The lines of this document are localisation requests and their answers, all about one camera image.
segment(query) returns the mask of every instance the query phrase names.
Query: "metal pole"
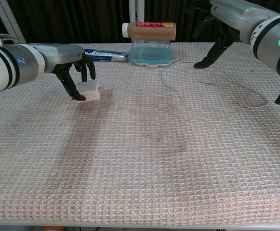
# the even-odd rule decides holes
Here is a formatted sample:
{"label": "metal pole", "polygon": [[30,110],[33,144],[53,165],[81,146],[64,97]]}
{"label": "metal pole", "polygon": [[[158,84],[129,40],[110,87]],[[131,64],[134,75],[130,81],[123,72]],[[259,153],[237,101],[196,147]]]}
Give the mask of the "metal pole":
{"label": "metal pole", "polygon": [[145,0],[136,0],[136,21],[145,22]]}
{"label": "metal pole", "polygon": [[7,0],[0,0],[0,18],[4,23],[9,35],[23,43],[26,43],[22,31],[16,22]]}
{"label": "metal pole", "polygon": [[135,0],[129,0],[129,17],[130,22],[135,22]]}

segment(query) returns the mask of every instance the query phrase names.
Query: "toothpaste tube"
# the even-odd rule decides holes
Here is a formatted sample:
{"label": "toothpaste tube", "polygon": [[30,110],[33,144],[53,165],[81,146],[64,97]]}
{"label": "toothpaste tube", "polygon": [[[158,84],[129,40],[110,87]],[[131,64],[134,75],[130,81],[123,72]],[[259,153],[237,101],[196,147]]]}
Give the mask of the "toothpaste tube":
{"label": "toothpaste tube", "polygon": [[93,61],[101,62],[124,62],[127,60],[129,53],[119,51],[103,51],[84,49],[85,54],[88,55]]}

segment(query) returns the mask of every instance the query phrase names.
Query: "blue liquid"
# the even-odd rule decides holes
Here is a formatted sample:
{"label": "blue liquid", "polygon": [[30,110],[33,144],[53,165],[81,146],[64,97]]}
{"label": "blue liquid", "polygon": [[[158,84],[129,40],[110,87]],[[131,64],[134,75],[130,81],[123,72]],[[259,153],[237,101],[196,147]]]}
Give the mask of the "blue liquid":
{"label": "blue liquid", "polygon": [[138,64],[169,64],[172,62],[171,48],[133,47],[129,60]]}

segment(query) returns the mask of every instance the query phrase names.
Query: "bottle cap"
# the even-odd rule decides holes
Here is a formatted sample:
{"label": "bottle cap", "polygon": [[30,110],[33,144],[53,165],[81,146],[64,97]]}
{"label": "bottle cap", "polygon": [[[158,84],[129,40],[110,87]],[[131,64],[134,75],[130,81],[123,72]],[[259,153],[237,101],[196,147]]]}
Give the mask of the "bottle cap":
{"label": "bottle cap", "polygon": [[121,31],[122,31],[122,36],[124,38],[128,38],[128,24],[129,23],[123,23],[122,27],[121,27]]}

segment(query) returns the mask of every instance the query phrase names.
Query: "charging cable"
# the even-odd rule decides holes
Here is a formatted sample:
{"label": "charging cable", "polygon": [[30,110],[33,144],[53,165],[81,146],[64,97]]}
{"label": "charging cable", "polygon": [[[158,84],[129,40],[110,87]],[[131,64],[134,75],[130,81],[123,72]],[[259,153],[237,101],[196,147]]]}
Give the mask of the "charging cable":
{"label": "charging cable", "polygon": [[[129,88],[124,88],[124,87],[116,87],[116,86],[107,86],[107,87],[100,87],[98,85],[98,81],[97,80],[90,80],[88,82],[82,82],[82,83],[79,83],[77,85],[77,88],[79,89],[79,92],[80,94],[84,95],[86,97],[86,101],[93,101],[93,100],[99,100],[100,98],[100,92],[101,91],[105,91],[105,90],[112,90],[112,89],[121,89],[121,90],[127,90],[127,91],[130,91],[130,92],[134,92],[134,93],[138,93],[138,94],[143,94],[143,95],[149,95],[149,96],[153,96],[153,97],[163,97],[163,96],[168,96],[168,95],[173,95],[173,94],[176,94],[180,97],[179,95],[179,90],[178,89],[175,89],[171,86],[169,86],[165,80],[164,80],[164,72],[165,70],[167,70],[168,68],[172,67],[172,66],[175,66],[175,65],[178,65],[178,64],[186,64],[186,63],[191,63],[191,64],[195,64],[197,63],[197,61],[181,61],[181,62],[178,62],[178,63],[174,63],[170,66],[167,66],[165,68],[163,68],[162,72],[161,72],[161,80],[162,80],[162,83],[163,85],[170,89],[172,92],[169,92],[169,93],[165,93],[165,94],[152,94],[152,93],[146,93],[146,92],[142,92],[142,91],[137,91],[137,90],[133,90],[133,89],[129,89]],[[259,96],[261,96],[264,100],[265,100],[265,103],[263,105],[260,105],[260,106],[250,106],[248,104],[246,104],[240,97],[239,95],[236,93],[236,91],[229,85],[229,84],[221,84],[221,83],[216,83],[216,82],[212,82],[212,81],[209,81],[207,79],[204,79],[201,81],[201,83],[203,84],[212,84],[212,85],[216,85],[216,86],[226,86],[228,87],[234,94],[235,98],[245,107],[247,108],[250,108],[250,109],[259,109],[259,108],[263,108],[263,107],[266,107],[269,105],[269,100],[264,96],[262,95],[261,93],[257,92],[256,90],[252,89],[252,88],[249,88],[247,86],[244,86],[240,81],[239,79],[237,79],[233,74],[231,74],[226,68],[224,68],[223,66],[220,66],[220,65],[217,65],[217,64],[214,64],[213,65],[214,67],[216,67],[217,69],[223,71],[226,75],[228,76],[231,76],[233,77],[236,82],[238,83],[238,86],[246,89],[246,90],[250,90],[256,94],[258,94]]]}
{"label": "charging cable", "polygon": [[[176,91],[176,92],[179,92],[179,90],[169,86],[168,84],[166,84],[165,80],[164,80],[164,71],[167,70],[168,68],[172,67],[172,66],[175,66],[175,65],[178,65],[178,64],[186,64],[186,63],[191,63],[191,64],[195,64],[195,63],[198,63],[199,61],[181,61],[181,62],[177,62],[177,63],[174,63],[170,66],[167,66],[165,67],[163,70],[162,70],[162,73],[161,73],[161,79],[162,79],[162,83],[164,84],[165,87],[167,87],[168,89],[171,89],[173,91]],[[215,82],[212,82],[212,81],[209,81],[207,79],[204,79],[201,81],[201,83],[204,83],[204,84],[212,84],[212,85],[216,85],[216,86],[226,86],[226,87],[229,87],[229,89],[233,92],[235,98],[245,107],[247,108],[250,108],[250,109],[259,109],[259,108],[264,108],[266,106],[269,105],[269,100],[268,98],[266,98],[264,95],[262,95],[261,93],[257,92],[256,90],[252,89],[252,88],[249,88],[247,86],[244,86],[240,80],[238,78],[236,78],[233,74],[231,74],[225,67],[221,66],[221,65],[217,65],[217,64],[214,64],[212,65],[213,67],[216,67],[218,70],[221,70],[223,71],[226,75],[228,76],[231,76],[235,79],[235,81],[237,81],[238,85],[246,90],[250,90],[256,94],[258,94],[259,96],[261,96],[264,100],[265,100],[265,103],[263,105],[260,105],[260,106],[249,106],[248,104],[246,104],[240,97],[239,95],[236,93],[236,91],[229,85],[229,84],[219,84],[219,83],[215,83]]]}

